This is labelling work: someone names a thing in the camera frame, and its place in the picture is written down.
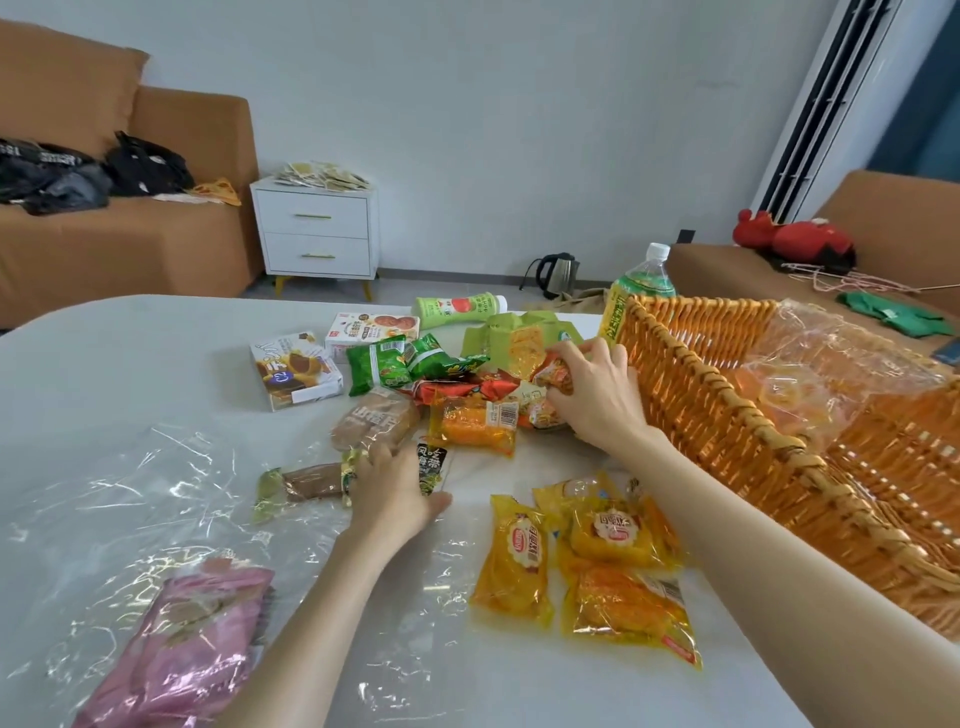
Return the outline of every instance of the sofa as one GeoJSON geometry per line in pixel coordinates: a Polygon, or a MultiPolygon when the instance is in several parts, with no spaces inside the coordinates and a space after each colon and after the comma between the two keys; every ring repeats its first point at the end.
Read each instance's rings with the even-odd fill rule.
{"type": "MultiPolygon", "coordinates": [[[[858,170],[818,212],[849,233],[857,270],[915,288],[960,283],[960,184],[858,170]]],[[[735,225],[731,215],[731,231],[735,225]]],[[[929,355],[949,336],[913,339],[852,312],[812,283],[776,272],[751,250],[730,245],[675,245],[667,273],[682,296],[794,299],[816,303],[903,347],[929,355]]],[[[918,295],[877,293],[944,316],[960,333],[960,288],[918,295]]]]}
{"type": "Polygon", "coordinates": [[[0,328],[113,296],[241,293],[263,271],[250,183],[250,109],[234,96],[140,85],[147,55],[0,19],[0,138],[102,159],[125,131],[182,155],[197,182],[227,178],[243,205],[111,198],[33,217],[0,206],[0,328]]]}

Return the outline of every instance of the biscuit box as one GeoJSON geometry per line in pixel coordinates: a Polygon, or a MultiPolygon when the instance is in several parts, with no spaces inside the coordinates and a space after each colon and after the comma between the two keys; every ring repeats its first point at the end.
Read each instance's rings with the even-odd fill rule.
{"type": "Polygon", "coordinates": [[[250,351],[275,412],[344,391],[344,376],[313,331],[250,344],[250,351]]]}
{"type": "Polygon", "coordinates": [[[326,335],[326,350],[335,362],[346,364],[347,349],[369,346],[401,334],[407,337],[407,341],[414,341],[420,334],[420,319],[376,313],[338,313],[326,335]]]}

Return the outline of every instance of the sofa armrest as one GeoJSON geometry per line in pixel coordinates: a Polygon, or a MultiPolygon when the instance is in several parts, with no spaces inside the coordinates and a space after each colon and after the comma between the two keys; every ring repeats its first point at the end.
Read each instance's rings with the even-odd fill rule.
{"type": "Polygon", "coordinates": [[[130,130],[181,155],[197,183],[226,177],[242,194],[259,177],[246,99],[141,86],[130,130]]]}

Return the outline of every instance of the gray tile floor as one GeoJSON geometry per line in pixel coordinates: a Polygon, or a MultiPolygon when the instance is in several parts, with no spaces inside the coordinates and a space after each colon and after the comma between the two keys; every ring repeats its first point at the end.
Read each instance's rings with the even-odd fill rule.
{"type": "MultiPolygon", "coordinates": [[[[496,285],[489,283],[458,283],[434,280],[378,279],[371,281],[373,302],[384,305],[413,305],[417,296],[438,296],[454,298],[473,296],[487,291],[505,296],[513,310],[526,310],[535,303],[543,303],[545,298],[534,287],[522,291],[515,285],[496,285]]],[[[274,277],[265,276],[255,282],[243,294],[248,299],[273,299],[274,277]]],[[[360,280],[295,278],[283,286],[284,301],[321,301],[325,303],[366,303],[363,284],[360,280]]]]}

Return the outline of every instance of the purple package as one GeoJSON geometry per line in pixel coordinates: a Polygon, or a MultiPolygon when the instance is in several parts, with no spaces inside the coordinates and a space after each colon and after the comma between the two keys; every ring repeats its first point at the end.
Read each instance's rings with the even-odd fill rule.
{"type": "Polygon", "coordinates": [[[252,669],[274,573],[207,559],[164,582],[116,667],[73,728],[192,728],[222,711],[252,669]]]}

